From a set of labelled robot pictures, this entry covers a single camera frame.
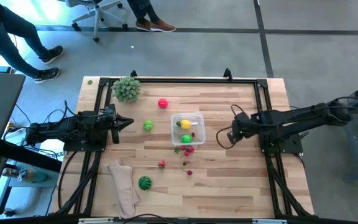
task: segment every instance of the brown shoe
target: brown shoe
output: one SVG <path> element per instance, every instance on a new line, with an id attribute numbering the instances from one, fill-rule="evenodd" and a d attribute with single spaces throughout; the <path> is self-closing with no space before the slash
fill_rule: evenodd
<path id="1" fill-rule="evenodd" d="M 158 24 L 150 23 L 152 31 L 161 31 L 161 32 L 173 32 L 176 30 L 174 26 L 166 24 L 162 19 L 159 20 Z"/>
<path id="2" fill-rule="evenodd" d="M 136 28 L 139 30 L 149 31 L 151 32 L 152 29 L 150 28 L 150 21 L 146 20 L 146 25 L 142 25 L 136 21 Z"/>

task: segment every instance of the desk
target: desk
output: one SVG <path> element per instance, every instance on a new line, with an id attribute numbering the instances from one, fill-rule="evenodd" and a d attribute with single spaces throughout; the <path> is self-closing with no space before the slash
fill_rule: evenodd
<path id="1" fill-rule="evenodd" d="M 84 77 L 77 111 L 93 110 L 99 77 Z M 143 83 L 135 103 L 116 104 L 120 115 L 134 118 L 134 123 L 120 133 L 120 144 L 113 145 L 111 135 L 102 153 L 96 184 L 92 216 L 119 216 L 114 183 L 106 168 L 114 160 L 133 167 L 132 181 L 141 201 L 135 206 L 136 214 L 154 213 L 163 217 L 193 218 L 269 218 L 273 217 L 272 200 L 267 178 L 265 158 L 259 149 L 258 137 L 243 139 L 232 149 L 223 149 L 216 142 L 216 132 L 231 125 L 231 104 L 237 104 L 247 114 L 256 112 L 254 87 L 247 84 L 211 83 Z M 268 79 L 273 109 L 289 110 L 284 81 Z M 106 89 L 103 90 L 101 108 Z M 166 98 L 168 108 L 157 105 Z M 175 154 L 171 144 L 170 117 L 175 113 L 199 111 L 204 116 L 206 143 L 190 157 Z M 154 122 L 151 132 L 142 129 L 143 122 Z M 287 185 L 304 208 L 313 213 L 305 172 L 299 158 L 283 154 Z M 78 186 L 84 153 L 77 153 L 67 168 L 62 183 L 64 203 Z M 158 169 L 164 159 L 166 168 Z M 183 161 L 190 161 L 181 170 Z M 150 190 L 140 190 L 137 181 L 147 175 L 152 179 Z M 84 190 L 81 212 L 85 207 L 88 189 Z M 278 191 L 283 210 L 281 192 Z M 51 212 L 58 210 L 55 193 Z"/>

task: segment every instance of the plastic container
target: plastic container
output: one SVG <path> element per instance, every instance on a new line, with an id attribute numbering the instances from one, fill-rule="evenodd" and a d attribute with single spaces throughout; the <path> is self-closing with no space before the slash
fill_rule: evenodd
<path id="1" fill-rule="evenodd" d="M 188 120 L 192 123 L 191 128 L 188 130 L 182 129 L 177 126 L 177 121 Z M 195 137 L 191 143 L 182 143 L 181 137 L 184 134 L 195 133 Z M 205 126 L 204 117 L 201 113 L 182 113 L 173 114 L 171 116 L 171 137 L 172 144 L 176 146 L 194 146 L 205 143 Z"/>

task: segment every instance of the gray floor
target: gray floor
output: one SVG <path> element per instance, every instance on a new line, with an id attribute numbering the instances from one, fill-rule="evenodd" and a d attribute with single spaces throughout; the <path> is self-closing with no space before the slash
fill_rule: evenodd
<path id="1" fill-rule="evenodd" d="M 84 13 L 81 7 L 69 9 L 58 1 L 0 1 L 35 24 L 70 25 L 70 19 Z M 252 0 L 152 3 L 161 18 L 181 28 L 257 28 Z M 260 0 L 260 7 L 266 29 L 358 30 L 358 0 Z M 131 11 L 112 11 L 134 26 Z M 87 20 L 80 25 L 92 23 Z M 119 24 L 108 22 L 108 26 Z M 259 34 L 102 32 L 98 44 L 89 32 L 42 31 L 39 35 L 47 47 L 63 45 L 65 54 L 53 64 L 62 69 L 58 80 L 43 85 L 25 81 L 18 105 L 33 122 L 42 122 L 51 110 L 63 108 L 64 100 L 75 108 L 86 75 L 128 75 L 134 69 L 145 76 L 218 77 L 229 67 L 236 77 L 266 77 Z M 21 38 L 17 41 L 29 63 L 47 68 Z M 294 106 L 329 101 L 358 89 L 358 35 L 268 35 L 267 44 L 274 76 L 285 79 Z M 13 116 L 25 124 L 20 111 Z M 355 172 L 344 130 L 312 130 L 303 146 L 316 214 L 358 221 L 358 181 L 342 180 Z M 19 201 L 19 196 L 12 197 L 16 198 L 12 202 Z M 42 201 L 40 211 L 45 211 L 48 200 Z"/>

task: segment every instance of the jeans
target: jeans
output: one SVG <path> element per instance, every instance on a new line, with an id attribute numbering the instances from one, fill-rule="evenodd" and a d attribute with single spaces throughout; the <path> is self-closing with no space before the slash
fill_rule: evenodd
<path id="1" fill-rule="evenodd" d="M 0 55 L 10 66 L 23 72 L 25 75 L 32 78 L 37 77 L 39 71 L 24 61 L 7 33 L 23 37 L 40 58 L 48 58 L 50 53 L 41 44 L 35 26 L 4 7 L 2 22 L 0 23 Z"/>
<path id="2" fill-rule="evenodd" d="M 151 5 L 150 0 L 128 0 L 128 4 L 137 19 L 144 18 L 146 16 L 144 8 Z"/>

